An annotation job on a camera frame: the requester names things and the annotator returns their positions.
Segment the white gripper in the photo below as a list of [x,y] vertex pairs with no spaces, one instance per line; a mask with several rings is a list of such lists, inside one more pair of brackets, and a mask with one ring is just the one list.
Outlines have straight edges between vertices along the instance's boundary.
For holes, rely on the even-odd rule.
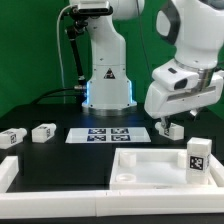
[[200,92],[179,90],[170,92],[157,82],[153,82],[147,92],[144,109],[153,118],[161,118],[161,126],[169,129],[170,115],[190,111],[194,118],[202,107],[215,104],[219,101],[223,90],[223,77],[215,73],[208,87]]

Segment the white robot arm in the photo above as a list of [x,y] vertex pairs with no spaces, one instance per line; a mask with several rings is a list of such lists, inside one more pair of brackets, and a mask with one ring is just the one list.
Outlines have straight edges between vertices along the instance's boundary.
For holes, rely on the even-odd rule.
[[[69,0],[76,33],[91,41],[92,76],[82,107],[93,113],[134,107],[126,63],[140,63],[138,50],[114,28],[144,10],[145,0]],[[167,0],[158,11],[156,30],[176,48],[175,55],[152,72],[144,103],[147,114],[162,121],[171,115],[217,103],[223,81],[215,71],[224,46],[224,0]]]

